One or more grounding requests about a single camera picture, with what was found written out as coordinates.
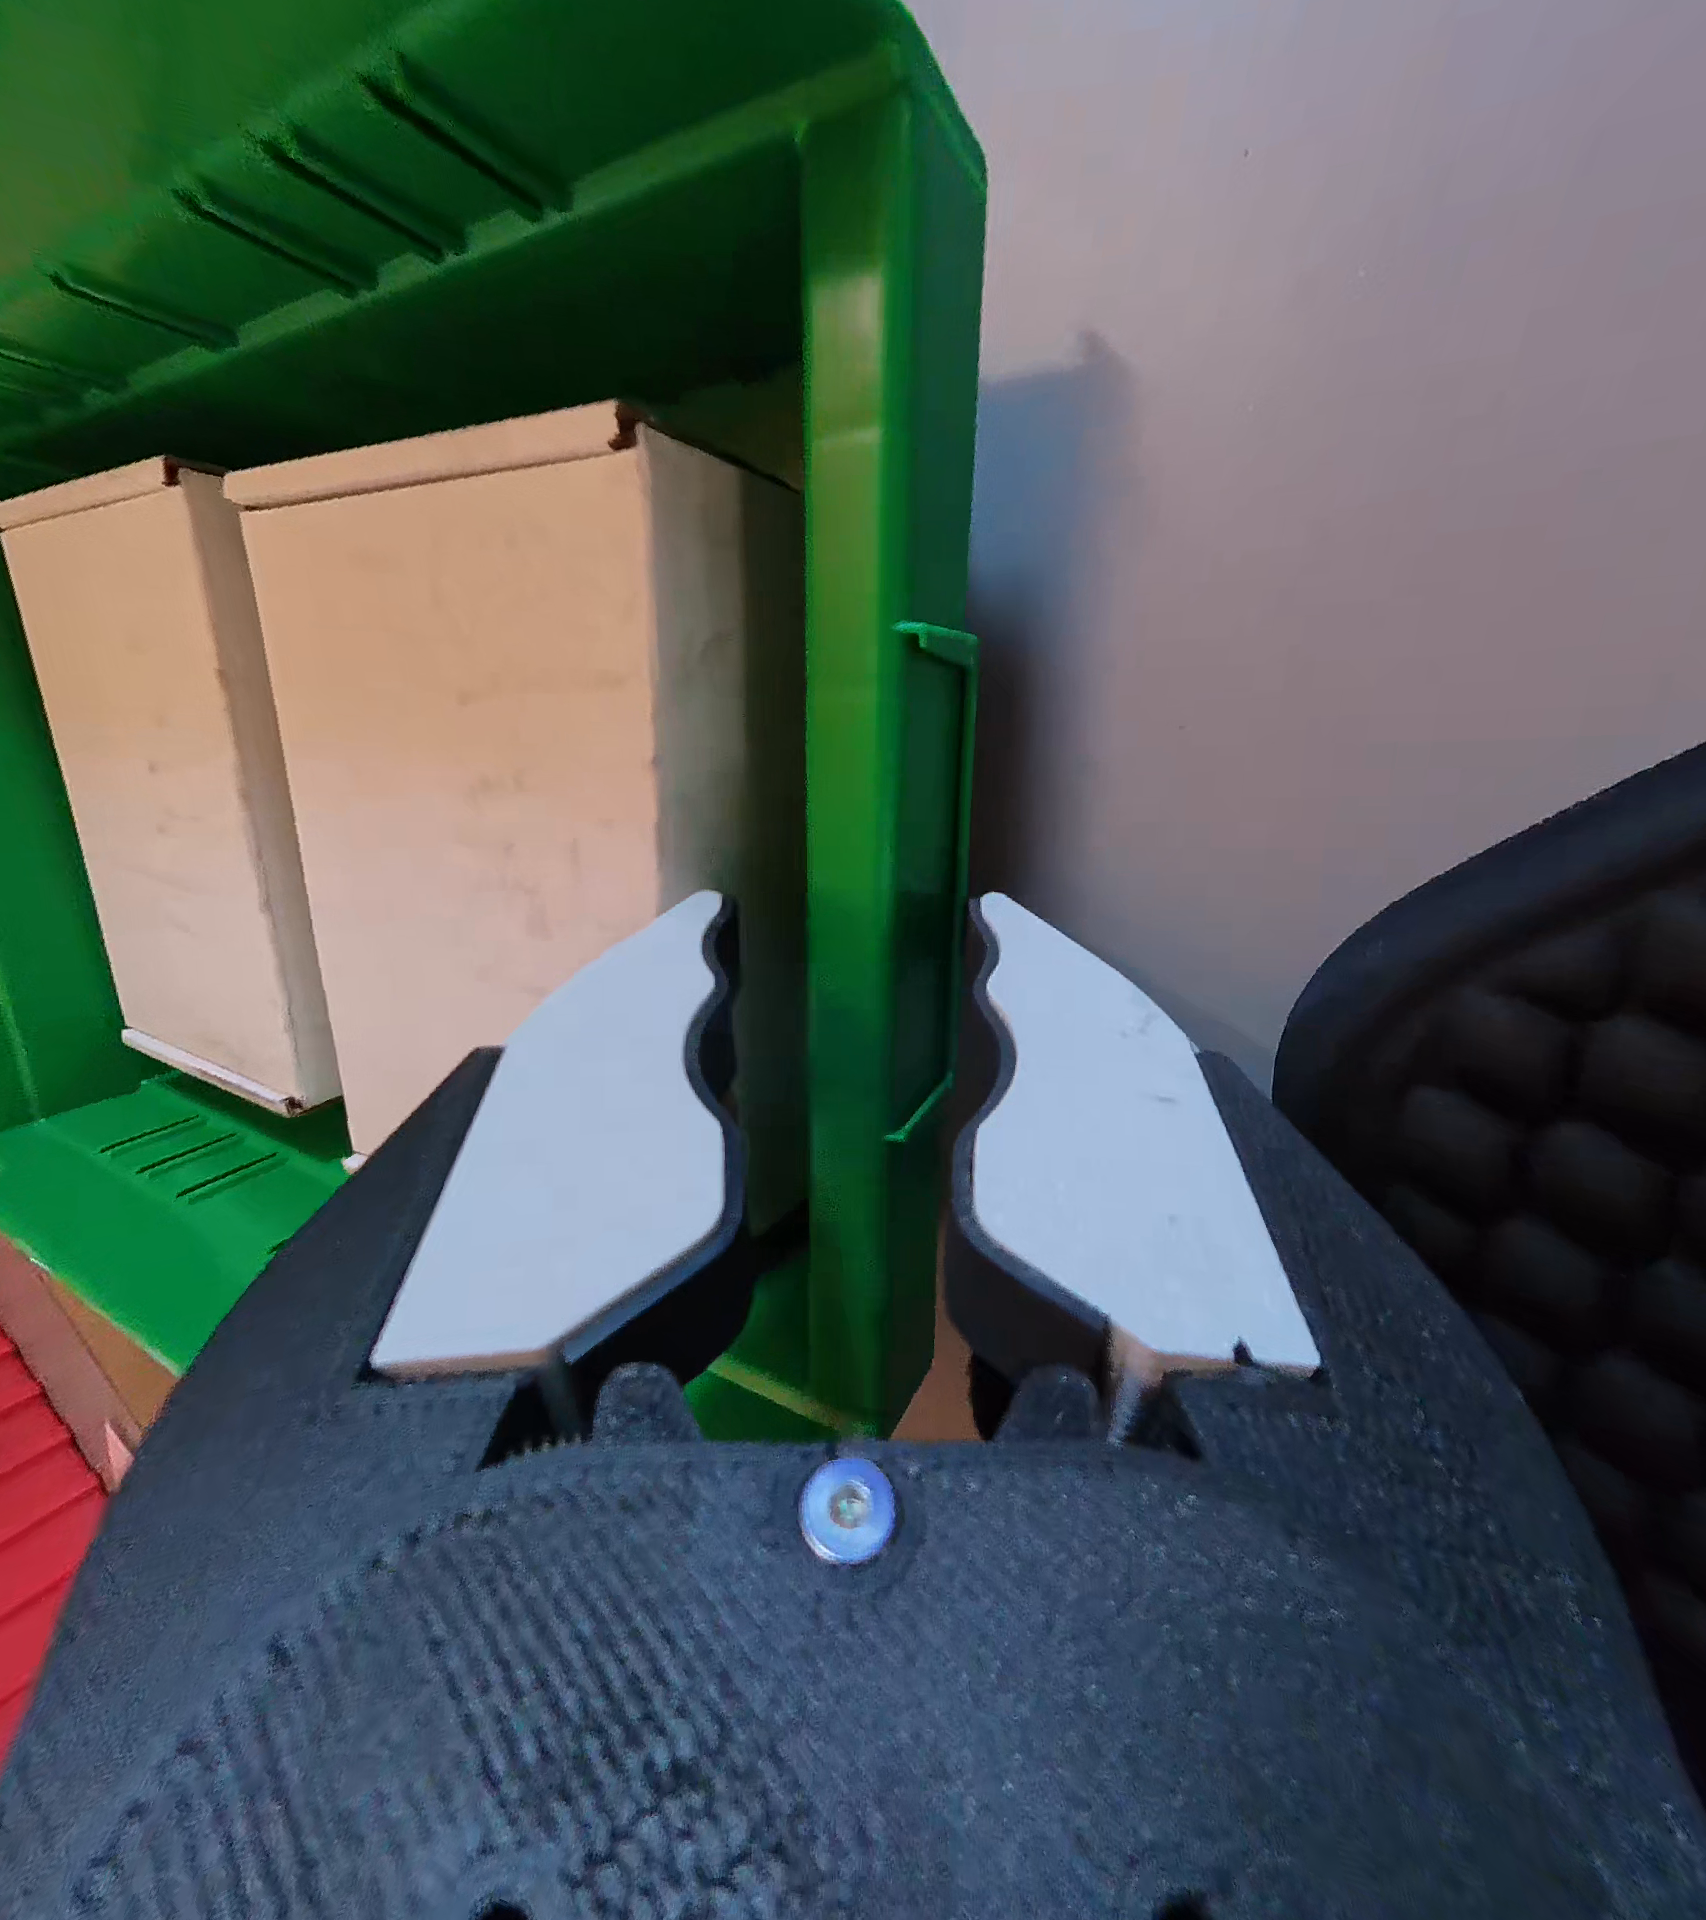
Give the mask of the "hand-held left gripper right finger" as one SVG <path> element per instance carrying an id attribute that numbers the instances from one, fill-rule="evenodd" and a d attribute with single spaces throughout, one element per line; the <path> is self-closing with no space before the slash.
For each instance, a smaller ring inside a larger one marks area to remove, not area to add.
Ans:
<path id="1" fill-rule="evenodd" d="M 1322 1370 L 1201 1049 L 1006 892 L 970 901 L 989 1077 L 951 1146 L 945 1310 L 1010 1402 L 1082 1378 L 1112 1441 L 1171 1382 Z"/>

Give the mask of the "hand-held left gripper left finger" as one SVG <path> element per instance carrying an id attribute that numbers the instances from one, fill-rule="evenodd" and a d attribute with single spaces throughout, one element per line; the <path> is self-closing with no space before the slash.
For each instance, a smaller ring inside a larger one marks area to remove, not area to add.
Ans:
<path id="1" fill-rule="evenodd" d="M 414 1243 L 369 1368 L 688 1382 L 751 1301 L 735 1072 L 738 912 L 697 890 L 511 1032 Z"/>

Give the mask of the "large brown cardboard box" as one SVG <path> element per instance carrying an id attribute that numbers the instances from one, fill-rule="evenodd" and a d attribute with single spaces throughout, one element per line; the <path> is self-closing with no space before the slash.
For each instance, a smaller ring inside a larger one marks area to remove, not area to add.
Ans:
<path id="1" fill-rule="evenodd" d="M 614 402 L 223 476 L 352 1152 L 700 890 L 738 1099 L 803 1174 L 806 508 Z"/>

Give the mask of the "green plastic bin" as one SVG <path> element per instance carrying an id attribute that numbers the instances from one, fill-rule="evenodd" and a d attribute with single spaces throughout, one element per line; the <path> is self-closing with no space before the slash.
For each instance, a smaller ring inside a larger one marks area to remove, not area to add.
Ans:
<path id="1" fill-rule="evenodd" d="M 901 3 L 0 3 L 0 502 L 600 402 L 801 491 L 806 1138 L 744 1126 L 725 1437 L 931 1357 L 986 209 Z M 375 1149 L 124 1043 L 0 540 L 2 1234 L 181 1371 Z"/>

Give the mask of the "small brown cardboard box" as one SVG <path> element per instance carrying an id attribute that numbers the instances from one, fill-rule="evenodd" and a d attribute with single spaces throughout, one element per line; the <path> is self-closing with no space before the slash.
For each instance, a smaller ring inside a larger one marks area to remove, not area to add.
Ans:
<path id="1" fill-rule="evenodd" d="M 162 454 L 0 499 L 133 1051 L 295 1115 L 342 1092 L 240 511 Z"/>

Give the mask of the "black foam-lined case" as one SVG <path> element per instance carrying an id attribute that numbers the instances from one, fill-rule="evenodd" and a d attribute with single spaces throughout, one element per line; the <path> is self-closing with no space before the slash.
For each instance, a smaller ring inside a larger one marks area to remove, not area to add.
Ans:
<path id="1" fill-rule="evenodd" d="M 1706 1809 L 1706 742 L 1355 928 L 1271 1102 L 1551 1437 Z"/>

